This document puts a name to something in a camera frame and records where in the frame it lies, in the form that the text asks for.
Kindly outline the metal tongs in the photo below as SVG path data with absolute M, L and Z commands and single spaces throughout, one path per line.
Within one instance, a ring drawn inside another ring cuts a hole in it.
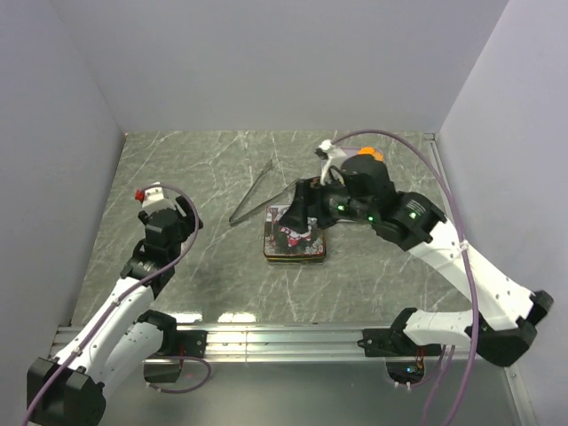
M 276 201 L 281 199 L 283 196 L 285 196 L 286 194 L 288 194 L 290 191 L 292 191 L 295 188 L 297 179 L 292 181 L 289 185 L 287 185 L 279 193 L 276 193 L 272 198 L 259 203 L 254 208 L 252 208 L 249 211 L 241 214 L 241 210 L 248 203 L 249 199 L 252 197 L 254 192 L 258 189 L 258 187 L 262 183 L 263 179 L 266 177 L 266 175 L 272 169 L 272 167 L 273 167 L 273 161 L 272 160 L 269 160 L 264 165 L 260 174 L 254 180 L 251 187 L 247 190 L 247 192 L 245 193 L 245 195 L 243 196 L 243 198 L 241 199 L 241 201 L 239 202 L 239 204 L 237 205 L 237 207 L 235 208 L 233 213 L 229 216 L 229 219 L 228 219 L 229 226 L 235 227 L 235 226 L 249 220 L 251 217 L 253 217 L 257 213 L 261 212 L 263 209 L 268 207 L 270 204 L 275 203 Z

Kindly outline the gold tin lid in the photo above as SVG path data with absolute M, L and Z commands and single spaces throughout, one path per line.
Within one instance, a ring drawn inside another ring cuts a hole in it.
M 269 205 L 265 210 L 264 257 L 327 255 L 324 231 L 313 218 L 308 218 L 306 233 L 296 233 L 280 225 L 280 218 L 287 210 L 285 204 Z

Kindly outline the gold cookie tin base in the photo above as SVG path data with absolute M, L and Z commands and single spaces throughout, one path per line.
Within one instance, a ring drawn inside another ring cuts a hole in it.
M 326 260 L 323 256 L 267 256 L 269 264 L 323 264 Z

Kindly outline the lavender plastic tray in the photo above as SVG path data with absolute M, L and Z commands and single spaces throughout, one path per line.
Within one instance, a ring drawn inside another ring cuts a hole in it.
M 360 148 L 340 148 L 347 154 L 347 159 L 340 168 L 335 166 L 331 168 L 327 183 L 331 183 L 335 179 L 344 186 L 354 189 L 359 198 L 367 194 L 381 193 L 383 187 L 390 183 L 391 180 L 384 161 L 377 161 L 373 155 L 359 155 L 358 150 Z

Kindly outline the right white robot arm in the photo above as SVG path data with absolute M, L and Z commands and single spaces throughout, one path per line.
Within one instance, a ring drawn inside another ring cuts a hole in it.
M 357 154 L 321 176 L 301 179 L 280 225 L 306 233 L 314 221 L 321 230 L 341 220 L 364 223 L 375 234 L 429 265 L 471 301 L 465 312 L 426 312 L 405 308 L 386 337 L 375 341 L 380 356 L 406 356 L 424 347 L 438 354 L 443 345 L 472 346 L 498 367 L 509 367 L 531 347 L 537 325 L 554 300 L 546 291 L 515 283 L 466 242 L 431 200 L 401 192 L 386 165 L 373 154 Z

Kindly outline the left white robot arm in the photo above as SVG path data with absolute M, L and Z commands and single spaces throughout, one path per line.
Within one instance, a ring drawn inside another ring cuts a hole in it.
M 108 400 L 144 360 L 184 357 L 176 319 L 150 306 L 203 223 L 185 193 L 171 199 L 164 191 L 158 184 L 137 191 L 145 236 L 110 295 L 71 342 L 29 368 L 24 424 L 97 425 Z

